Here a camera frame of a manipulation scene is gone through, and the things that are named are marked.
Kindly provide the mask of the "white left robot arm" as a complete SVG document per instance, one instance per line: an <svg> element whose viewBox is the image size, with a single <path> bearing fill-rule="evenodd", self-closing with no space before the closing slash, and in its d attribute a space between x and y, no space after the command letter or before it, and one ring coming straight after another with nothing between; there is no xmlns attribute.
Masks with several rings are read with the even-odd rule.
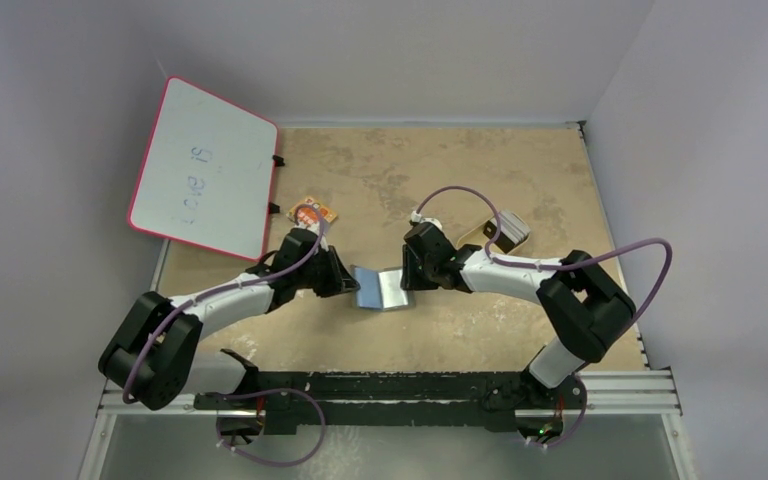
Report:
<svg viewBox="0 0 768 480"><path fill-rule="evenodd" d="M359 288L323 234L295 227L278 249L217 286L173 297L140 295L102 352L98 370L121 387L127 404L160 410L180 394L219 394L232 408L244 409L257 399L256 367L230 349L201 354L200 342L281 308L301 290L329 298Z"/></svg>

